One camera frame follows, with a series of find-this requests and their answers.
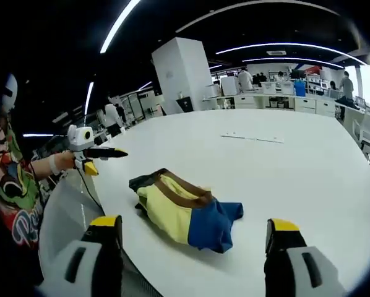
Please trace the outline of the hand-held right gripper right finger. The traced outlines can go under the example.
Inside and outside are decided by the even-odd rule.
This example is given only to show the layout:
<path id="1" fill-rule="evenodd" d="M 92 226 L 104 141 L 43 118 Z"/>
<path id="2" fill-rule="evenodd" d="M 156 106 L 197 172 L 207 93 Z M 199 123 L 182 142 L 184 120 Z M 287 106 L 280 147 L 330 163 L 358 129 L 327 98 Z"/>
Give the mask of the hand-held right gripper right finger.
<path id="1" fill-rule="evenodd" d="M 346 295 L 336 266 L 286 220 L 267 221 L 264 273 L 266 296 Z"/>

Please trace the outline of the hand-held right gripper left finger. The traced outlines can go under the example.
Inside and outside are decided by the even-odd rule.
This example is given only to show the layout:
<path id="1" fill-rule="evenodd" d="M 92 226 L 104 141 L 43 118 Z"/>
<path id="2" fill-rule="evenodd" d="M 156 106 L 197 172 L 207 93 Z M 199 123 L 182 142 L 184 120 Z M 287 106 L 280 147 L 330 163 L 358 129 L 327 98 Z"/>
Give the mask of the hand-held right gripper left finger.
<path id="1" fill-rule="evenodd" d="M 40 296 L 121 296 L 122 216 L 98 217 L 69 243 L 38 286 Z"/>

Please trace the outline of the person's left hand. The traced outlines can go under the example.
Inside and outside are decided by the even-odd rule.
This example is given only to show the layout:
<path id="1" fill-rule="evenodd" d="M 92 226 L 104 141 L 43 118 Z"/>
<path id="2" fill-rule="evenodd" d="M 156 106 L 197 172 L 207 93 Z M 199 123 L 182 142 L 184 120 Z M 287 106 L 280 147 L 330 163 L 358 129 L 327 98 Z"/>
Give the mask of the person's left hand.
<path id="1" fill-rule="evenodd" d="M 67 150 L 54 155 L 54 164 L 59 171 L 75 168 L 74 153 Z"/>

